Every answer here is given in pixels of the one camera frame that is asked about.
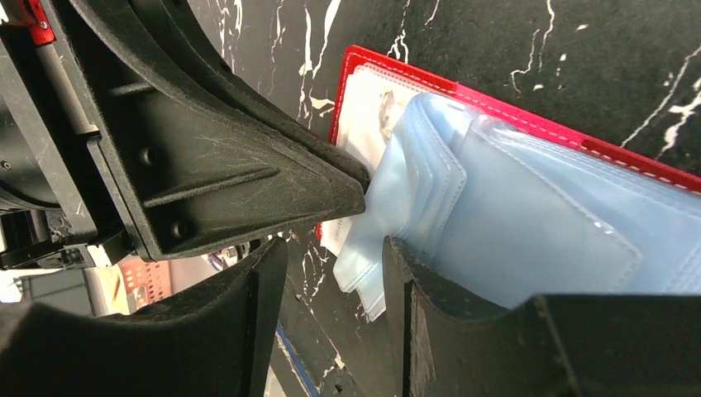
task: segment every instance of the red binder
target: red binder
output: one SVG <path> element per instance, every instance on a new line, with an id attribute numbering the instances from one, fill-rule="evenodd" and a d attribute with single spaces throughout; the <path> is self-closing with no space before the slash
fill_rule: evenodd
<path id="1" fill-rule="evenodd" d="M 701 178 L 696 175 L 677 170 L 659 161 L 588 136 L 583 132 L 577 132 L 457 82 L 443 79 L 425 70 L 356 45 L 349 47 L 344 55 L 338 94 L 336 95 L 336 108 L 334 109 L 331 131 L 329 133 L 329 142 L 334 145 L 338 137 L 339 116 L 343 107 L 346 81 L 348 76 L 352 75 L 359 66 L 372 66 L 376 69 L 381 69 L 387 74 L 397 76 L 400 79 L 410 80 L 427 90 L 441 93 L 456 101 L 479 108 L 482 112 L 513 124 L 533 136 L 555 142 L 558 145 L 567 146 L 618 167 L 627 168 L 648 178 L 670 184 L 678 189 L 688 190 L 691 193 L 701 195 Z M 321 238 L 320 227 L 317 227 L 317 236 Z"/>

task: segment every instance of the screw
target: screw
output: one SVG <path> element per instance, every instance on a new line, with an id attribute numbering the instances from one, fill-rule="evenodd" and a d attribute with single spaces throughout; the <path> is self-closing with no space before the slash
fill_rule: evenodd
<path id="1" fill-rule="evenodd" d="M 185 238 L 190 232 L 188 225 L 186 225 L 184 222 L 173 223 L 173 227 L 170 229 L 170 231 L 173 233 L 173 236 L 177 238 Z"/>

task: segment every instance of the red component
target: red component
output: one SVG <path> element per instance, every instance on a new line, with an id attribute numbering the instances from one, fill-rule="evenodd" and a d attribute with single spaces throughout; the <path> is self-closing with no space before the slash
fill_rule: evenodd
<path id="1" fill-rule="evenodd" d="M 34 40 L 36 45 L 46 45 L 56 41 L 56 35 L 49 25 L 49 20 L 46 19 L 46 14 L 44 14 L 44 8 L 39 3 L 39 0 L 27 0 L 29 7 L 31 7 L 31 12 L 36 18 L 36 25 L 29 27 L 29 32 L 31 33 L 31 38 Z"/>

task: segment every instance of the black marble surface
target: black marble surface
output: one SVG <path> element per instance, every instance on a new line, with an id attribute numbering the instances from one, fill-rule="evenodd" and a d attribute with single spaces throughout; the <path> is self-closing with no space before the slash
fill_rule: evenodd
<path id="1" fill-rule="evenodd" d="M 701 175 L 698 0 L 190 2 L 234 73 L 320 137 L 357 44 Z M 290 279 L 336 349 L 329 368 L 392 395 L 384 318 L 366 323 L 307 232 L 290 251 Z"/>

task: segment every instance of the stack of plastic sleeves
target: stack of plastic sleeves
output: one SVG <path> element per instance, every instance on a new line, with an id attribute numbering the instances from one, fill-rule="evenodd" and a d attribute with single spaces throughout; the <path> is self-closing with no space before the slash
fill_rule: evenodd
<path id="1" fill-rule="evenodd" d="M 479 110 L 416 96 L 334 267 L 375 320 L 382 245 L 506 308 L 536 293 L 698 293 L 701 198 Z"/>

